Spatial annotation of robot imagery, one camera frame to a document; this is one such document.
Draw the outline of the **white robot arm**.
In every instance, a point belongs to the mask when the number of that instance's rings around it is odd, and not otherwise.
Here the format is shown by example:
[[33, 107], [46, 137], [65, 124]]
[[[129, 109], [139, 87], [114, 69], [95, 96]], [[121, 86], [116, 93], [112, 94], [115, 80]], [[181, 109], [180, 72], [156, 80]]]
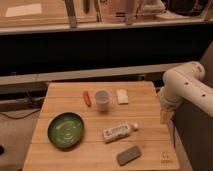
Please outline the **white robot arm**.
[[160, 120], [167, 124], [184, 99], [213, 117], [213, 88], [202, 82], [205, 69], [199, 62], [187, 62], [163, 74], [164, 86], [158, 92]]

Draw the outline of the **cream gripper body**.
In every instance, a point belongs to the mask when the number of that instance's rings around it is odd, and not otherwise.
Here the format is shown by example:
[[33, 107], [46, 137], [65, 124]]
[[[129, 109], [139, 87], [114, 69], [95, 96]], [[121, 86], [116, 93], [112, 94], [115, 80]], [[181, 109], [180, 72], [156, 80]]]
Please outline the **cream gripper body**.
[[161, 101], [160, 105], [160, 121], [162, 124], [167, 124], [174, 115], [175, 105], [173, 103], [168, 103], [165, 101]]

